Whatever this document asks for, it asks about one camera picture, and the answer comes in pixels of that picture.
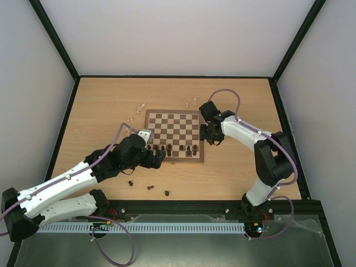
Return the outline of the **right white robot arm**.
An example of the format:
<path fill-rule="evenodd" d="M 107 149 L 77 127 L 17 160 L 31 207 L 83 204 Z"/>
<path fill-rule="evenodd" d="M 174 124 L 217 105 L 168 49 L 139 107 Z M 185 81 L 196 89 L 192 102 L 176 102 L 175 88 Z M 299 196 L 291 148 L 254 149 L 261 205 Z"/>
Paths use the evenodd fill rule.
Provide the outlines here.
<path fill-rule="evenodd" d="M 262 204 L 291 175 L 298 178 L 288 137 L 283 132 L 262 131 L 238 118 L 232 111 L 221 112 L 212 101 L 199 107 L 205 120 L 200 126 L 200 140 L 210 145 L 220 145 L 225 137 L 231 137 L 254 152 L 255 169 L 258 178 L 252 188 L 243 196 L 243 213 L 250 218 L 262 211 Z"/>

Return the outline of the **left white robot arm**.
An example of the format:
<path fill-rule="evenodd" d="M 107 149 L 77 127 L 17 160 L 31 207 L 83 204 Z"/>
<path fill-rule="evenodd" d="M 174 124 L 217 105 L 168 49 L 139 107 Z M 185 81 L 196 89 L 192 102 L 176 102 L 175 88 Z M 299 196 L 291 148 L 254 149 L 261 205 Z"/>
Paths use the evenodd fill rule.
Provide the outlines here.
<path fill-rule="evenodd" d="M 136 167 L 159 169 L 166 153 L 150 150 L 149 139 L 147 132 L 132 134 L 119 144 L 95 150 L 52 180 L 20 191 L 13 187 L 5 190 L 1 199 L 5 234 L 10 241 L 17 242 L 53 222 L 76 216 L 101 216 L 108 209 L 108 201 L 101 190 L 92 190 L 73 199 L 67 196 Z"/>

